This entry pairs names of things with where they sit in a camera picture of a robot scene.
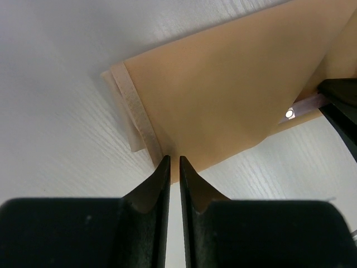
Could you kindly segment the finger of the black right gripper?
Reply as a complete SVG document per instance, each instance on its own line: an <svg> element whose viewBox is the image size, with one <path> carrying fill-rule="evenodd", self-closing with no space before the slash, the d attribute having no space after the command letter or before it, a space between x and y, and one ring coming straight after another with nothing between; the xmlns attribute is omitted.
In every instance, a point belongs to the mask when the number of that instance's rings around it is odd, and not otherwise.
<svg viewBox="0 0 357 268"><path fill-rule="evenodd" d="M329 101L320 112L356 159L356 79L326 79L317 89Z"/></svg>

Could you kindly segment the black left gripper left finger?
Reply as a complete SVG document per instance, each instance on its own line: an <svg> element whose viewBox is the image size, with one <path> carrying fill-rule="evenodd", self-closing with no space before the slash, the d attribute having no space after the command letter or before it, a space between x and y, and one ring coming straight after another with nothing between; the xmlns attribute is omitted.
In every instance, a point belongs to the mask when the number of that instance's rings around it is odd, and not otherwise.
<svg viewBox="0 0 357 268"><path fill-rule="evenodd" d="M164 267L170 162L121 198L4 202L1 266Z"/></svg>

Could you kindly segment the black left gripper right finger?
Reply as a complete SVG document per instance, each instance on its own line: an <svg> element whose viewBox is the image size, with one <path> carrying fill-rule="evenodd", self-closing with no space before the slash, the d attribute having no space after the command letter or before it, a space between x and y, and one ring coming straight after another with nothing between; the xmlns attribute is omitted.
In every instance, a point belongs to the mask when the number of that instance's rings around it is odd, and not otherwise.
<svg viewBox="0 0 357 268"><path fill-rule="evenodd" d="M180 157L187 267L353 267L341 213L319 200L232 200Z"/></svg>

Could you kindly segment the peach cloth napkin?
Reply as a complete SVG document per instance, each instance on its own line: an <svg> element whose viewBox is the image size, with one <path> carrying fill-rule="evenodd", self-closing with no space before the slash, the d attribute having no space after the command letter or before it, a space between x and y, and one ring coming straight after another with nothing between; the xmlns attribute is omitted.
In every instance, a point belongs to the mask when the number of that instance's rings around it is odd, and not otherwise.
<svg viewBox="0 0 357 268"><path fill-rule="evenodd" d="M316 118L282 118L325 79L356 77L356 2L289 1L162 45L102 74L132 151L198 171Z"/></svg>

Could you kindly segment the pink-handled table knife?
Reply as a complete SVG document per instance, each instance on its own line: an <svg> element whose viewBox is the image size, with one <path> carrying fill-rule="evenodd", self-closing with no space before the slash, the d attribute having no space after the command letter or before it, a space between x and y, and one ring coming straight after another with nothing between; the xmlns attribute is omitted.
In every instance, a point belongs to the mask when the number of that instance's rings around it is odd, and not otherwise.
<svg viewBox="0 0 357 268"><path fill-rule="evenodd" d="M306 99L295 102L285 113L284 117L280 120L280 124L292 120L296 117L303 116L316 109L320 109L328 105L330 102L322 94L315 94Z"/></svg>

